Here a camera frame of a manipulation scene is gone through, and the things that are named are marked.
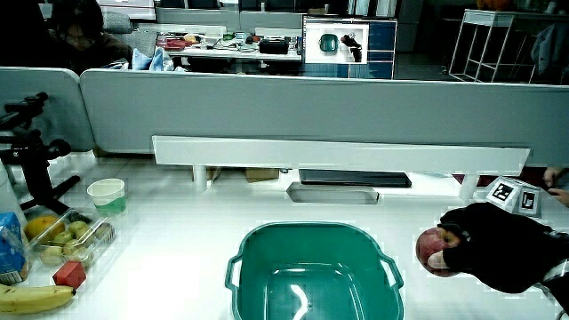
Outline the person's right hand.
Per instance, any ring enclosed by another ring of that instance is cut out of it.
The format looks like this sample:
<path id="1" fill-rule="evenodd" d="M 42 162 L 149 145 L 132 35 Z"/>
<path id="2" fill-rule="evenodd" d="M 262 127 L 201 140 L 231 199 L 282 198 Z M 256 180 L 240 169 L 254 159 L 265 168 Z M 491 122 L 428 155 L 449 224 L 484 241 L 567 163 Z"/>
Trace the person's right hand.
<path id="1" fill-rule="evenodd" d="M 438 226 L 459 243 L 428 255 L 428 265 L 475 276 L 489 287 L 521 293 L 544 284 L 568 260 L 568 235 L 489 202 L 446 212 Z"/>

